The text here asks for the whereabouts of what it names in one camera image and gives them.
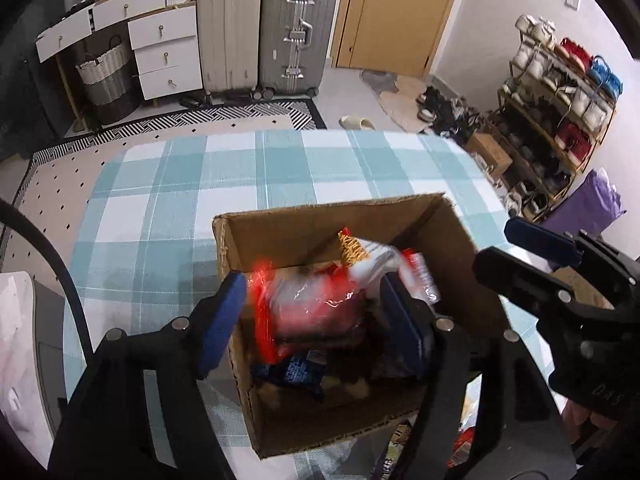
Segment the blue sneaker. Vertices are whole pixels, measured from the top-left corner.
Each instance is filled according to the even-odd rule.
[[[587,72],[587,76],[589,76],[597,86],[600,86],[607,80],[610,72],[609,65],[607,65],[602,56],[598,55],[593,57],[593,62]]]
[[[602,89],[613,99],[618,102],[620,94],[622,94],[622,81],[613,72],[609,72],[607,80],[602,84]]]

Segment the shoe rack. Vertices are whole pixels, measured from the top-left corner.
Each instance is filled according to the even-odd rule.
[[[531,162],[525,160],[520,154],[520,150],[516,146],[513,146],[510,143],[509,139],[507,139],[507,137],[503,136],[503,134],[495,126],[495,124],[492,124],[490,117],[489,128],[491,129],[495,139],[498,140],[500,145],[516,163],[515,169],[517,170],[517,173],[521,176],[521,178],[526,178],[535,183],[538,187],[539,192],[545,193],[549,198],[550,206],[548,210],[541,213],[534,219],[534,221],[541,221],[542,219],[546,218],[546,216],[548,216],[548,214],[553,211],[553,209],[555,209],[562,202],[562,200],[564,200],[576,176],[585,171],[590,163],[594,151],[597,150],[604,142],[611,123],[616,116],[616,102],[609,95],[605,94],[598,86],[596,86],[594,82],[591,81],[586,75],[581,75],[580,73],[578,73],[572,65],[568,64],[562,57],[551,51],[545,44],[536,41],[534,38],[528,36],[527,34],[524,34],[521,31],[519,31],[519,33],[521,44],[525,41],[525,39],[527,39],[527,43],[531,44],[532,47],[535,48],[535,52],[538,52],[546,57],[549,62],[549,66],[554,66],[564,72],[572,80],[572,82],[576,83],[579,89],[590,95],[589,103],[587,104],[586,108],[591,105],[591,102],[593,100],[599,100],[606,103],[607,106],[612,110],[612,113],[606,119],[600,130],[597,132],[591,131],[582,117],[575,113],[570,105],[567,105],[565,101],[558,97],[557,91],[553,92],[551,88],[547,87],[545,84],[542,84],[539,79],[536,79],[527,71],[529,65],[527,65],[523,70],[513,60],[510,60],[509,72],[511,77],[516,78],[523,84],[528,85],[532,89],[535,96],[543,97],[549,103],[554,105],[562,115],[562,120],[568,119],[574,122],[582,131],[588,134],[591,140],[591,149],[587,157],[579,165],[574,164],[569,159],[567,153],[563,151],[555,142],[553,133],[548,132],[539,123],[537,123],[536,120],[534,120],[534,118],[529,114],[528,110],[525,107],[521,106],[502,88],[498,89],[497,97],[499,110],[503,110],[507,105],[516,110],[517,113],[519,113],[530,124],[531,130],[536,132],[542,139],[544,139],[548,143],[552,153],[558,158],[560,163],[571,172],[571,179],[567,186],[555,194],[552,193],[546,186],[544,180],[533,171]],[[534,58],[535,56],[531,56],[529,64]]]

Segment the drawer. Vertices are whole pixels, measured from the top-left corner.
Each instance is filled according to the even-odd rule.
[[[91,9],[90,6],[78,10],[78,12],[73,13],[40,34],[40,37],[36,40],[36,49],[40,62],[49,59],[49,57],[76,41],[91,35],[89,9]]]
[[[165,0],[103,0],[94,6],[95,30],[128,20],[151,10],[162,9]]]
[[[133,50],[165,41],[197,35],[196,6],[187,4],[167,9],[129,22]]]
[[[140,85],[145,99],[198,90],[202,88],[200,62],[195,60],[187,65],[163,68],[142,74],[140,75]]]
[[[139,74],[193,63],[200,57],[196,36],[145,46],[135,52]]]

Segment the suitcase handle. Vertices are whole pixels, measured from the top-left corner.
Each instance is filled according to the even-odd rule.
[[[305,36],[305,43],[300,45],[298,48],[300,50],[304,50],[311,46],[311,39],[314,36],[314,28],[313,28],[313,25],[311,25],[311,23],[307,23],[305,20],[300,20],[300,25],[306,28],[306,36]]]

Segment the cable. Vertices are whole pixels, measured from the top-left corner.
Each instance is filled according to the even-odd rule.
[[[71,314],[80,338],[82,354],[84,354],[84,360],[88,365],[94,356],[91,337],[89,336],[84,310],[82,310],[82,303],[80,303],[74,280],[71,279],[71,274],[66,269],[62,258],[47,237],[25,215],[2,199],[0,199],[0,222],[27,240],[42,255],[60,281],[62,290],[65,291],[66,299],[69,302],[69,307],[71,307]]]

